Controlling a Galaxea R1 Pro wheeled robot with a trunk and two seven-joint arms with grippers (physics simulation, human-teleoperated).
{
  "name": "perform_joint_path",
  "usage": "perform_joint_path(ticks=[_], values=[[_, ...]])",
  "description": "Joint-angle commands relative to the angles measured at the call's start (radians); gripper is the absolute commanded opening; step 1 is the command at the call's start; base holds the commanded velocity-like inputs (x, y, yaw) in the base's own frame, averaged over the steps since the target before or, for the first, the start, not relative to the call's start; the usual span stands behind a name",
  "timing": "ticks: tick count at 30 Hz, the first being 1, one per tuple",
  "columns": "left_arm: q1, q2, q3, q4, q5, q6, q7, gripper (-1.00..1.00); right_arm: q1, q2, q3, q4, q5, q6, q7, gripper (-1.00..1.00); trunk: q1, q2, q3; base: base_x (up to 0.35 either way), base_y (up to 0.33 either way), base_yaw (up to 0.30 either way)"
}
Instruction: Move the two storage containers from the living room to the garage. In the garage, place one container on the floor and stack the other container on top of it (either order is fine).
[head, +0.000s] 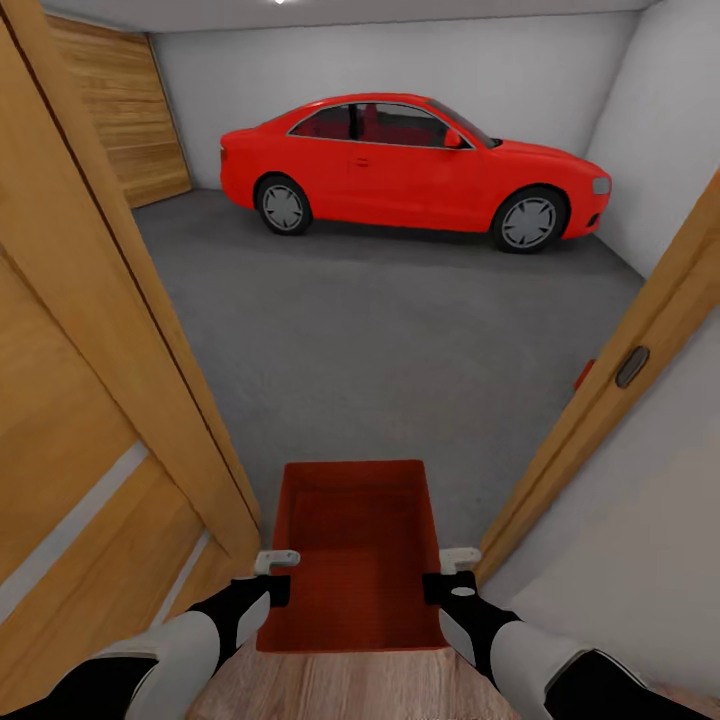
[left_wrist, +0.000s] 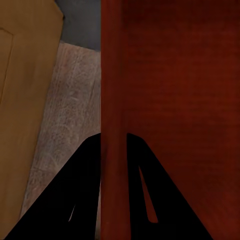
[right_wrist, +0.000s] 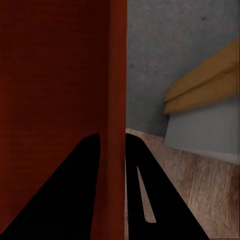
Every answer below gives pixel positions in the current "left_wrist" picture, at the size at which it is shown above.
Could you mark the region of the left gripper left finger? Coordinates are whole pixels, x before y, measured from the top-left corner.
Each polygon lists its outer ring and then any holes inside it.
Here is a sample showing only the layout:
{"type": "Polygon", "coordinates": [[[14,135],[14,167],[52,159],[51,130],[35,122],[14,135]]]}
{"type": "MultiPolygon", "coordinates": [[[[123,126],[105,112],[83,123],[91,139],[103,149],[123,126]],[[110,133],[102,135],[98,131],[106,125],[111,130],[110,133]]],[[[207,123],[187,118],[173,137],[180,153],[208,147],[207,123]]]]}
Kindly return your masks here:
{"type": "Polygon", "coordinates": [[[95,240],[101,133],[79,146],[4,240],[95,240]]]}

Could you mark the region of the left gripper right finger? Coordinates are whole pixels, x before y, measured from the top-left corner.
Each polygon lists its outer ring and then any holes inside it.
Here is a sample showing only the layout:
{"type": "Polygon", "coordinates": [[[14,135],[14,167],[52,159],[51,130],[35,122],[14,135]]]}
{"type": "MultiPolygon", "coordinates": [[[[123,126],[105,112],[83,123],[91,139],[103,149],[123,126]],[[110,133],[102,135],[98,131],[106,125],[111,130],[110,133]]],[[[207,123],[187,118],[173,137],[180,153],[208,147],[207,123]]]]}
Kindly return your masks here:
{"type": "Polygon", "coordinates": [[[147,143],[127,133],[131,240],[213,240],[147,143]],[[141,169],[159,223],[148,220],[141,169]]]}

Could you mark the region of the storage box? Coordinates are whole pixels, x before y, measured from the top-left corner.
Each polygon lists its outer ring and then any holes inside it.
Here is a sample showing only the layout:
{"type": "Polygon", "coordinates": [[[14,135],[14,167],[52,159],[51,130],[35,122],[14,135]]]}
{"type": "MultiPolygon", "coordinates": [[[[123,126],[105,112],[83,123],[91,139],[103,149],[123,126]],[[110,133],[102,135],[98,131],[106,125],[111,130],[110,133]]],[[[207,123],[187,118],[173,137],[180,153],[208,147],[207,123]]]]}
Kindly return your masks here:
{"type": "Polygon", "coordinates": [[[131,240],[127,133],[213,240],[240,240],[240,0],[101,0],[100,240],[131,240]]]}

